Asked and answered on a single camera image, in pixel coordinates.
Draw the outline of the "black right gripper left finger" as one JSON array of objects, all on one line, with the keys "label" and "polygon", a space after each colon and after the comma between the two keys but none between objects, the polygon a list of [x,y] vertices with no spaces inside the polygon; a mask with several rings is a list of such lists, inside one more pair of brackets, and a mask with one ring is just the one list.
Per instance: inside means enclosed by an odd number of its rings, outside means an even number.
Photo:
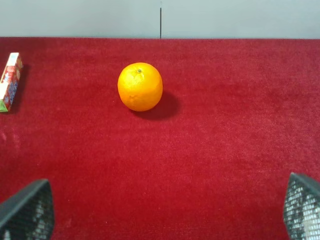
[{"label": "black right gripper left finger", "polygon": [[37,179],[0,204],[2,240],[49,240],[55,226],[48,179]]}]

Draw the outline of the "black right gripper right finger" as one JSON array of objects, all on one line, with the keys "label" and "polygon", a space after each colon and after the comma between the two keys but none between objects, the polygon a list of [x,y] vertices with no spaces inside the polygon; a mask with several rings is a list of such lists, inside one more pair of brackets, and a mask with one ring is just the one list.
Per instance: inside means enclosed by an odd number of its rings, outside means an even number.
[{"label": "black right gripper right finger", "polygon": [[289,177],[283,221],[291,240],[320,238],[320,183],[313,178],[292,172]]}]

